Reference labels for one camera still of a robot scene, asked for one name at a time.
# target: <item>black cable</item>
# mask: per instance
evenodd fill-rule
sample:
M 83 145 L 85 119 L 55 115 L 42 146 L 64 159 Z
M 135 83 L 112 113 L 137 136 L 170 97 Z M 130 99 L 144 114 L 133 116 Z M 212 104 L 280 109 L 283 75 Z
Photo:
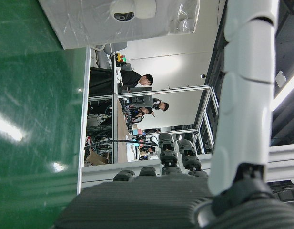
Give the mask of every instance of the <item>black cable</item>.
M 86 146 L 84 149 L 89 149 L 89 148 L 92 148 L 94 146 L 99 146 L 99 145 L 103 145 L 103 144 L 106 144 L 106 143 L 113 143 L 113 142 L 128 142 L 128 143 L 139 143 L 139 144 L 144 144 L 144 145 L 149 145 L 149 146 L 158 146 L 156 143 L 149 143 L 149 142 L 138 142 L 138 141 L 132 141 L 132 140 L 120 140 L 120 139 L 115 139 L 115 140 L 107 140 L 107 141 L 103 141 L 103 142 L 97 142 L 97 143 L 94 143 L 90 146 Z

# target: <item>white wall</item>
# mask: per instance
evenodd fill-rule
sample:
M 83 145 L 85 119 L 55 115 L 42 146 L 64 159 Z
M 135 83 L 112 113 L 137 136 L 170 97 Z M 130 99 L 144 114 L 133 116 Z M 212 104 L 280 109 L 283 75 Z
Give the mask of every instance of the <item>white wall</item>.
M 203 85 L 200 74 L 206 74 L 225 1 L 201 0 L 194 34 L 169 35 L 128 42 L 121 53 L 132 69 L 154 77 L 153 89 Z M 194 123 L 201 92 L 154 96 L 169 103 L 166 112 L 155 111 L 138 124 L 140 129 Z

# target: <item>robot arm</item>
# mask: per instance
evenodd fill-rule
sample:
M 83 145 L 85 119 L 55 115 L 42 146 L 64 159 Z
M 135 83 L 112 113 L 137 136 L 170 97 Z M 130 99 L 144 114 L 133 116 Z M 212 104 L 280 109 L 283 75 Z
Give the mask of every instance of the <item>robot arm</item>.
M 214 195 L 241 179 L 236 176 L 245 172 L 241 169 L 254 167 L 263 176 L 272 121 L 278 3 L 228 1 L 224 28 L 229 42 L 224 56 L 226 75 L 208 181 Z

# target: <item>green table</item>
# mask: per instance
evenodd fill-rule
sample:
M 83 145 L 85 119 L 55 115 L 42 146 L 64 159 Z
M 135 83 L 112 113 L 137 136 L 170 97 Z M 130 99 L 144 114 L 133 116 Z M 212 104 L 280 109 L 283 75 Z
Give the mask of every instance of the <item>green table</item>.
M 0 1 L 0 229 L 48 228 L 76 196 L 85 58 L 36 0 Z

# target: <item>security camera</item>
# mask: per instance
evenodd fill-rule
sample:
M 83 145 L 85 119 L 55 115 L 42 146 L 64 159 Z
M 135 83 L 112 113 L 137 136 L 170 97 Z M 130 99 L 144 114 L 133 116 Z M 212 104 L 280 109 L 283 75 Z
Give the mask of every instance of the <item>security camera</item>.
M 156 0 L 116 0 L 110 5 L 110 15 L 118 21 L 152 18 L 155 13 Z

